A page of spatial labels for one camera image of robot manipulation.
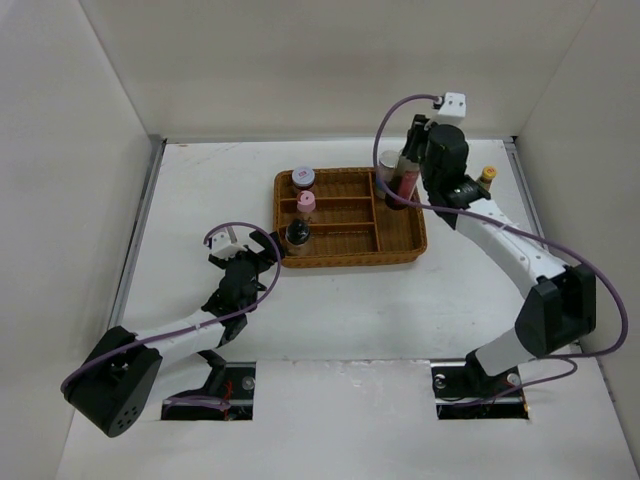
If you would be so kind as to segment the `tall black-capped sauce bottle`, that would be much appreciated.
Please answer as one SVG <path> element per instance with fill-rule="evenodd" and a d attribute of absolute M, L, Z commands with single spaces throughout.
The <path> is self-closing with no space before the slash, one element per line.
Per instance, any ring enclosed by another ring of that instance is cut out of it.
<path fill-rule="evenodd" d="M 419 176 L 419 164 L 400 154 L 394 173 L 387 186 L 391 193 L 409 201 L 412 198 Z"/>

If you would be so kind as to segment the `black-capped small spice bottle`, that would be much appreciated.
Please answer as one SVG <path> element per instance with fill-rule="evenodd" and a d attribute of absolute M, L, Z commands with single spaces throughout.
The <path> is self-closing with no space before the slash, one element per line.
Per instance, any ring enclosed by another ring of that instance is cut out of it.
<path fill-rule="evenodd" d="M 293 220 L 285 229 L 287 253 L 291 256 L 307 255 L 311 246 L 311 229 L 302 219 Z"/>

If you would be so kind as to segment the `silver-lid white blue jar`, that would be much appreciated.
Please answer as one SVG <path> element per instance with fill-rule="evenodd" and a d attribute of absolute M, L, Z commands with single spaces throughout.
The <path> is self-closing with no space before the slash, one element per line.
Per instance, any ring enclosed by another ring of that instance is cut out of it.
<path fill-rule="evenodd" d="M 386 150 L 378 155 L 378 162 L 375 174 L 375 194 L 378 198 L 384 200 L 386 192 L 382 185 L 388 185 L 393 179 L 399 153 L 394 150 Z"/>

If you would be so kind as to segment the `red chili sauce bottle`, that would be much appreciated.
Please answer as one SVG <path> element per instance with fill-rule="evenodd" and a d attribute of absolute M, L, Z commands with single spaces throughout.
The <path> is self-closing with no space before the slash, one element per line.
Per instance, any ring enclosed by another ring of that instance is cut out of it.
<path fill-rule="evenodd" d="M 476 182 L 487 192 L 490 191 L 491 185 L 497 176 L 497 169 L 494 166 L 485 166 Z"/>

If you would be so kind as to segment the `pink-lid clear spice jar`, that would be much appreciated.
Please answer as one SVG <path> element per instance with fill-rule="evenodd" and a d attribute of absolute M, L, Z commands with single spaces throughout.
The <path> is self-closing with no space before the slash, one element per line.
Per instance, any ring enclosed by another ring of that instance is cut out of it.
<path fill-rule="evenodd" d="M 299 217 L 310 223 L 316 211 L 316 197 L 310 190 L 300 191 L 296 198 L 296 209 Z"/>

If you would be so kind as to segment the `grey-lid red-label jar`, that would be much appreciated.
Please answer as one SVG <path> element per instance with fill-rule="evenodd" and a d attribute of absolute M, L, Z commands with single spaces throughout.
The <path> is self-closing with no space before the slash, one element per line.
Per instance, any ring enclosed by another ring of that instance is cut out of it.
<path fill-rule="evenodd" d="M 291 181 L 296 193 L 312 191 L 316 181 L 315 171 L 308 166 L 299 166 L 292 171 Z"/>

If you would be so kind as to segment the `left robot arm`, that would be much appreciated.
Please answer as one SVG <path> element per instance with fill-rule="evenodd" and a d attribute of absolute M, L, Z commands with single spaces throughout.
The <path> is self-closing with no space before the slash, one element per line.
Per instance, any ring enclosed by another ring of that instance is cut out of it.
<path fill-rule="evenodd" d="M 221 269 L 218 287 L 202 307 L 162 328 L 138 333 L 122 326 L 109 329 L 83 364 L 61 385 L 64 399 L 110 438 L 137 421 L 161 369 L 194 354 L 211 364 L 197 366 L 190 386 L 206 399 L 224 387 L 222 361 L 216 349 L 232 342 L 247 325 L 247 316 L 273 290 L 260 282 L 270 268 L 280 269 L 285 252 L 277 233 L 258 227 L 249 237 L 258 251 L 239 244 L 233 224 L 209 232 L 204 240 L 208 260 Z"/>

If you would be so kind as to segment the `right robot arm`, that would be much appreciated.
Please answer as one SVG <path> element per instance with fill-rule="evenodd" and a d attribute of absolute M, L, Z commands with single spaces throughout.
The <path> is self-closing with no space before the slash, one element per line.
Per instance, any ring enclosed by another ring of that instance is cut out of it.
<path fill-rule="evenodd" d="M 546 357 L 596 326 L 596 278 L 571 267 L 526 236 L 515 234 L 490 193 L 466 173 L 469 145 L 456 126 L 416 115 L 402 150 L 420 168 L 434 211 L 484 251 L 516 285 L 524 304 L 514 326 L 467 356 L 464 384 L 489 394 L 500 374 Z"/>

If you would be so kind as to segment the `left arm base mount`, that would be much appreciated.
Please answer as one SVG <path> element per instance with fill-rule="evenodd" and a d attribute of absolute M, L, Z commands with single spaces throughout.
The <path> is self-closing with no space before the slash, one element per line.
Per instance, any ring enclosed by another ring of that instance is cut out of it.
<path fill-rule="evenodd" d="M 250 421 L 253 419 L 255 362 L 227 362 L 213 350 L 198 353 L 210 368 L 204 384 L 173 394 L 161 407 L 163 421 Z"/>

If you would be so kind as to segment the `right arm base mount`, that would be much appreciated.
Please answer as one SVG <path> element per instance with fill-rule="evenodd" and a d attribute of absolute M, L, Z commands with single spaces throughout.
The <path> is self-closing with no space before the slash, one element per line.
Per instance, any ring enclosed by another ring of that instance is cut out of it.
<path fill-rule="evenodd" d="M 439 420 L 529 419 L 517 366 L 487 376 L 468 359 L 437 360 L 431 378 Z"/>

